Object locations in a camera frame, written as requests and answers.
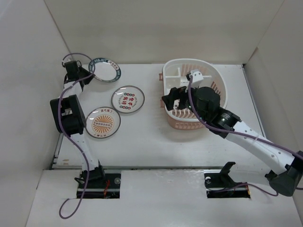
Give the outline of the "green rimmed white plate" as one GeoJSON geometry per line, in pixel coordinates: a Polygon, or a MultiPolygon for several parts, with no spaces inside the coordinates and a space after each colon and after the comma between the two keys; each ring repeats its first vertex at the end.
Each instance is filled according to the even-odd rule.
{"type": "Polygon", "coordinates": [[[116,82],[121,77],[121,69],[118,64],[107,58],[95,58],[88,64],[88,71],[94,74],[94,78],[105,83],[116,82]]]}

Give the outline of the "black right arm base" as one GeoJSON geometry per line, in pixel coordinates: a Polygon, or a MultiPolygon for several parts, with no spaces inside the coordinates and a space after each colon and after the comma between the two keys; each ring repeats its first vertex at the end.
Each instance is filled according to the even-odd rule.
{"type": "Polygon", "coordinates": [[[214,170],[204,171],[206,196],[208,199],[250,199],[250,192],[245,183],[235,182],[230,176],[230,169],[235,162],[227,162],[218,172],[214,170]]]}

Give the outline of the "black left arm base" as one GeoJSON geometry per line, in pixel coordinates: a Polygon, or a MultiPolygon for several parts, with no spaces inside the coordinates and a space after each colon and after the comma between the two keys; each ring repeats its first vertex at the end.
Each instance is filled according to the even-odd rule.
{"type": "Polygon", "coordinates": [[[84,199],[119,199],[120,173],[106,173],[105,180],[89,180],[84,192],[84,199]]]}

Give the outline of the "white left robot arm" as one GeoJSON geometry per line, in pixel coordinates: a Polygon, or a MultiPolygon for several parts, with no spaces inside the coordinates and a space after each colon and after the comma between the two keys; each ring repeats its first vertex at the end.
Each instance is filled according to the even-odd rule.
{"type": "Polygon", "coordinates": [[[82,68],[79,61],[66,62],[63,67],[67,72],[63,81],[64,94],[50,101],[54,122],[58,132],[71,139],[72,144],[81,149],[82,172],[79,182],[87,180],[99,188],[105,184],[106,176],[99,160],[93,156],[86,143],[86,120],[79,101],[80,94],[92,81],[93,74],[82,68]]]}

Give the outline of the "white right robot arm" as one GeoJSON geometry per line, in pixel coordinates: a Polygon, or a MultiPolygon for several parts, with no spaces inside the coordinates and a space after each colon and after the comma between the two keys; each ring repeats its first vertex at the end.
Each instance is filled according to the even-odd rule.
{"type": "Polygon", "coordinates": [[[220,96],[210,87],[174,87],[161,99],[169,111],[178,100],[179,110],[188,108],[209,131],[259,158],[270,167],[265,177],[271,188],[281,195],[293,196],[303,176],[302,151],[291,151],[253,131],[239,116],[220,107],[220,96]]]}

